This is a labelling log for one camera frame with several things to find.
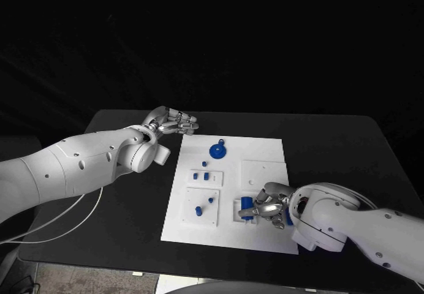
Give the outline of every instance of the blue object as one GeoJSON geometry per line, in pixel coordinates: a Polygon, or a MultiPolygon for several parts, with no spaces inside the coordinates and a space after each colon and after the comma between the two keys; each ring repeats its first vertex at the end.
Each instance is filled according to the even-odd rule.
{"type": "Polygon", "coordinates": [[[202,208],[200,208],[200,206],[196,207],[196,215],[202,216],[202,208]]]}
{"type": "Polygon", "coordinates": [[[225,157],[226,149],[223,147],[223,139],[219,139],[218,144],[212,145],[209,149],[209,154],[215,159],[220,159],[225,157]]]}
{"type": "MultiPolygon", "coordinates": [[[[241,209],[248,209],[254,207],[254,198],[252,197],[241,197],[241,209]]],[[[254,219],[252,216],[242,216],[241,219],[249,221],[254,219]]]]}
{"type": "Polygon", "coordinates": [[[287,218],[287,225],[293,225],[293,221],[290,218],[288,208],[285,209],[285,218],[287,218]]]}

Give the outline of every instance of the floor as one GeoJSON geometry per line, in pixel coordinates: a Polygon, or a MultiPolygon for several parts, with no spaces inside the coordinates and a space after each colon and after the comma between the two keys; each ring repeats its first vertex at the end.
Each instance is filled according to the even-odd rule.
{"type": "MultiPolygon", "coordinates": [[[[40,285],[40,290],[39,292],[34,292],[34,294],[154,294],[156,286],[158,290],[157,293],[163,294],[167,292],[163,291],[164,289],[173,290],[179,288],[174,285],[180,285],[180,287],[183,287],[184,284],[192,285],[212,281],[203,279],[199,279],[197,281],[194,278],[145,273],[143,276],[134,276],[132,272],[128,271],[79,268],[75,266],[52,265],[47,263],[36,264],[17,260],[10,269],[4,283],[0,286],[0,293],[21,293],[17,288],[29,286],[30,279],[24,279],[17,284],[19,287],[11,288],[11,286],[29,275],[33,277],[34,282],[40,285]]],[[[346,294],[323,290],[306,292],[304,289],[297,289],[297,291],[298,294],[346,294]]]]}

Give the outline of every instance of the black background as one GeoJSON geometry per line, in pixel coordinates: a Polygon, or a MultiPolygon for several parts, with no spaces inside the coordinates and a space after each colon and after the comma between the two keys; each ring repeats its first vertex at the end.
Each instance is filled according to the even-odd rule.
{"type": "Polygon", "coordinates": [[[99,109],[160,105],[368,115],[422,194],[421,4],[26,7],[0,17],[3,135],[47,146],[99,109]]]}

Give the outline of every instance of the table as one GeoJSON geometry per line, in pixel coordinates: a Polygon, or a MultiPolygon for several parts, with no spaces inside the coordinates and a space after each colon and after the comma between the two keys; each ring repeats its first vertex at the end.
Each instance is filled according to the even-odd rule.
{"type": "MultiPolygon", "coordinates": [[[[101,110],[86,133],[114,130],[143,122],[150,111],[101,110]]],[[[379,207],[424,218],[414,192],[378,124],[366,116],[190,113],[196,134],[282,139],[293,187],[330,182],[366,195],[379,207]]],[[[182,136],[166,135],[170,151],[164,166],[151,164],[141,174],[121,176],[104,188],[96,211],[66,236],[20,247],[19,257],[127,271],[256,281],[291,287],[346,292],[419,293],[412,281],[368,261],[349,241],[339,253],[320,248],[300,255],[160,241],[182,136]]],[[[47,239],[70,229],[92,209],[98,192],[27,240],[47,239]]],[[[43,224],[76,198],[44,203],[34,220],[43,224]]]]}

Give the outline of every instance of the robotic hand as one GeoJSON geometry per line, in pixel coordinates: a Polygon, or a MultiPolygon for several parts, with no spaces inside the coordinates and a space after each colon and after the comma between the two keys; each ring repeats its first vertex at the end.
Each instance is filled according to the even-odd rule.
{"type": "Polygon", "coordinates": [[[298,189],[267,183],[254,208],[239,210],[238,215],[261,216],[284,228],[287,207],[295,226],[291,239],[307,250],[319,246],[340,252],[349,237],[373,263],[424,284],[422,219],[378,209],[365,196],[330,183],[298,189]]]}
{"type": "Polygon", "coordinates": [[[196,120],[161,106],[141,125],[69,137],[34,154],[0,162],[0,223],[34,205],[86,194],[121,175],[143,172],[153,161],[163,165],[170,150],[158,138],[192,135],[196,120]]]}

